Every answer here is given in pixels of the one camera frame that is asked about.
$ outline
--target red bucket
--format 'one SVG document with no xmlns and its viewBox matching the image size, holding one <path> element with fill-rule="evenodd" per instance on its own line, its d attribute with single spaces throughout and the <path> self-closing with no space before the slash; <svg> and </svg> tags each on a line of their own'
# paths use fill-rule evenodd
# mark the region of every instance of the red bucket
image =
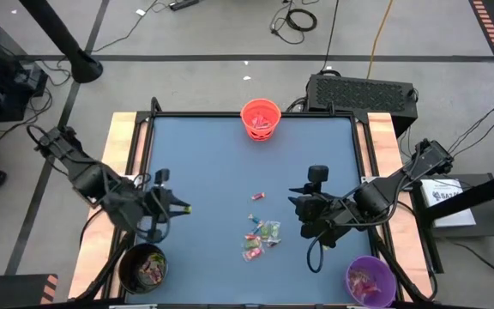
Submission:
<svg viewBox="0 0 494 309">
<path fill-rule="evenodd" d="M 262 142 L 274 134 L 281 119 L 280 108 L 271 100 L 254 99 L 241 109 L 241 120 L 250 138 Z"/>
</svg>

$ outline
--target table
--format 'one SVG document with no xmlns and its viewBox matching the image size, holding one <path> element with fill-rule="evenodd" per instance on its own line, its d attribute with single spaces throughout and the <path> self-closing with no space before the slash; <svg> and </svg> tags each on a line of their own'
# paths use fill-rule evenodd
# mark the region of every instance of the table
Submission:
<svg viewBox="0 0 494 309">
<path fill-rule="evenodd" d="M 130 151 L 130 145 L 133 137 L 138 138 L 139 145 L 144 144 L 143 137 L 148 126 L 145 124 L 141 125 L 137 132 L 133 134 L 136 119 L 137 114 L 134 112 L 120 112 L 113 115 L 102 161 L 118 173 L 125 172 L 129 157 L 134 158 L 130 162 L 129 170 L 133 174 L 140 171 L 143 155 L 142 147 L 137 147 L 133 153 Z M 381 175 L 386 176 L 401 167 L 401 158 L 395 140 L 391 117 L 389 114 L 370 114 L 369 120 L 367 127 L 370 128 L 370 135 L 372 137 L 372 145 L 369 146 L 375 149 L 378 171 Z M 368 145 L 365 142 L 364 126 L 358 124 L 357 131 L 365 174 L 371 175 L 369 164 L 371 152 L 368 151 Z M 299 179 L 299 181 L 301 185 L 305 179 Z M 400 200 L 404 203 L 410 203 L 407 194 L 401 194 Z M 431 285 L 416 221 L 406 210 L 398 208 L 389 225 L 398 262 L 423 294 L 430 295 Z M 110 250 L 112 232 L 113 225 L 109 222 L 105 214 L 95 220 L 87 230 L 83 246 L 80 249 L 69 297 L 80 294 L 99 272 L 99 268 L 105 262 Z M 114 280 L 112 283 L 109 289 L 109 295 L 117 296 L 118 280 Z"/>
</svg>

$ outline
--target black stand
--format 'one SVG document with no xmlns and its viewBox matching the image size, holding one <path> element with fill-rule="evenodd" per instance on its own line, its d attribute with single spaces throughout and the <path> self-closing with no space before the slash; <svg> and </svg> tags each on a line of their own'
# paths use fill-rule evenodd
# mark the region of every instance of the black stand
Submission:
<svg viewBox="0 0 494 309">
<path fill-rule="evenodd" d="M 76 82 L 92 82 L 102 75 L 102 64 L 79 47 L 66 25 L 46 0 L 20 0 L 20 2 L 68 58 L 72 66 L 72 77 Z"/>
<path fill-rule="evenodd" d="M 436 219 L 461 212 L 493 199 L 494 179 L 491 179 L 432 207 L 421 209 L 418 213 L 418 218 L 422 222 L 422 228 L 429 230 Z"/>
</svg>

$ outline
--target gray floor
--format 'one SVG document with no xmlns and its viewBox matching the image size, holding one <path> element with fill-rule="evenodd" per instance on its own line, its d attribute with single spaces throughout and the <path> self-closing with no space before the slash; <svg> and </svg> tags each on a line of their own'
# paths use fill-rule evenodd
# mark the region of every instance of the gray floor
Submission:
<svg viewBox="0 0 494 309">
<path fill-rule="evenodd" d="M 85 46 L 101 1 L 51 1 L 80 45 Z M 137 9 L 148 0 L 111 0 L 94 48 L 125 35 Z M 173 13 L 149 12 L 130 39 L 98 54 L 324 54 L 334 2 L 321 1 L 308 9 L 318 27 L 302 45 L 287 45 L 268 32 L 280 0 L 206 0 Z M 386 9 L 379 0 L 340 1 L 331 54 L 368 55 Z M 17 1 L 0 1 L 0 24 L 30 54 L 59 51 Z M 296 33 L 284 32 L 296 38 Z M 396 0 L 377 48 L 379 55 L 489 56 L 487 45 L 466 0 Z M 237 111 L 250 99 L 270 98 L 285 108 L 303 95 L 320 61 L 189 61 L 105 62 L 104 75 L 81 85 L 70 114 L 86 151 L 102 155 L 114 112 L 147 110 L 157 96 L 167 111 Z M 331 62 L 343 76 L 365 77 L 365 62 Z M 63 76 L 52 74 L 56 80 Z M 412 82 L 420 92 L 419 119 L 411 142 L 423 137 L 449 146 L 458 135 L 494 106 L 494 63 L 381 63 L 372 78 Z M 53 108 L 40 117 L 46 128 L 57 123 L 71 82 L 50 87 Z M 42 100 L 34 104 L 41 105 Z M 475 141 L 492 119 L 466 140 Z M 0 124 L 6 128 L 10 124 Z M 0 168 L 9 180 L 0 188 L 0 275 L 4 273 L 32 199 L 43 161 L 32 150 L 23 129 L 0 142 Z M 494 173 L 494 131 L 476 148 L 457 158 L 454 173 Z M 57 273 L 57 300 L 68 295 L 87 207 L 63 176 L 52 173 L 24 251 L 19 274 Z M 494 238 L 466 241 L 494 263 Z M 438 299 L 445 304 L 494 307 L 494 273 L 464 249 L 440 244 L 446 273 L 438 275 Z"/>
</svg>

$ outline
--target black table frame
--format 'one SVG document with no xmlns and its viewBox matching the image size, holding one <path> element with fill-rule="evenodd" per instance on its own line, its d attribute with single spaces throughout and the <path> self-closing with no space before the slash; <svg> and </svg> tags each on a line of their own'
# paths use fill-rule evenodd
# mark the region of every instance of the black table frame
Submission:
<svg viewBox="0 0 494 309">
<path fill-rule="evenodd" d="M 152 148 L 152 141 L 154 137 L 154 122 L 156 118 L 158 117 L 184 117 L 184 118 L 234 118 L 237 117 L 239 118 L 239 112 L 163 112 L 161 110 L 160 105 L 157 103 L 157 101 L 154 102 L 152 101 L 152 111 L 147 111 L 147 112 L 137 112 L 136 113 L 136 119 L 135 119 L 135 128 L 133 129 L 133 136 L 131 140 L 131 145 L 130 145 L 130 151 L 129 151 L 129 156 L 127 159 L 127 165 L 125 168 L 125 174 L 132 174 L 133 173 L 133 166 L 135 162 L 135 156 L 136 156 L 136 150 L 138 149 L 138 140 L 141 134 L 141 126 L 146 123 L 147 128 L 146 128 L 146 135 L 144 139 L 144 145 L 142 148 L 142 158 L 141 158 L 141 164 L 140 164 L 140 173 L 146 172 L 148 169 L 148 155 L 149 152 Z M 329 112 L 283 112 L 281 114 L 281 117 L 283 118 L 347 118 L 350 120 L 350 123 L 352 124 L 352 139 L 353 139 L 353 147 L 354 147 L 354 152 L 356 156 L 356 162 L 357 162 L 357 169 L 358 169 L 358 175 L 359 177 L 364 177 L 365 172 L 364 172 L 364 162 L 363 162 L 363 157 L 361 155 L 361 148 L 359 146 L 359 139 L 358 139 L 358 130 L 356 126 L 356 118 L 354 117 L 352 112 L 335 112 L 335 113 L 329 113 Z M 373 143 L 372 143 L 372 138 L 371 138 L 371 131 L 369 130 L 369 125 L 363 124 L 364 126 L 364 132 L 365 132 L 365 141 L 367 144 L 367 152 L 369 155 L 369 161 L 370 161 L 370 169 L 371 173 L 373 176 L 378 175 L 378 168 L 377 168 L 377 159 L 375 155 L 375 149 L 373 148 Z M 377 243 L 376 243 L 376 235 L 377 235 L 377 230 L 375 227 L 372 227 L 367 230 L 369 241 L 370 241 L 370 250 L 371 250 L 371 255 L 378 257 L 378 249 L 377 249 Z M 111 247 L 110 247 L 110 255 L 116 250 L 117 245 L 119 244 L 119 241 L 121 240 L 122 237 L 122 231 L 116 227 L 114 227 L 114 233 L 112 235 L 111 239 Z M 392 252 L 392 254 L 395 256 L 394 252 L 394 245 L 392 243 L 392 235 L 389 229 L 388 223 L 383 225 L 383 237 L 386 242 L 387 247 L 389 250 Z M 104 287 L 102 288 L 102 299 L 109 299 L 110 298 L 110 292 L 111 292 L 111 285 L 112 281 L 117 280 L 117 278 L 113 277 L 113 273 L 111 273 L 108 276 L 108 280 L 104 284 Z M 397 295 L 396 295 L 396 300 L 398 301 L 403 301 L 403 294 L 401 292 L 400 284 L 397 282 L 398 289 L 397 289 Z M 125 298 L 125 293 L 126 291 L 123 289 L 123 287 L 119 287 L 119 292 L 118 292 L 118 298 L 120 300 L 124 300 Z"/>
</svg>

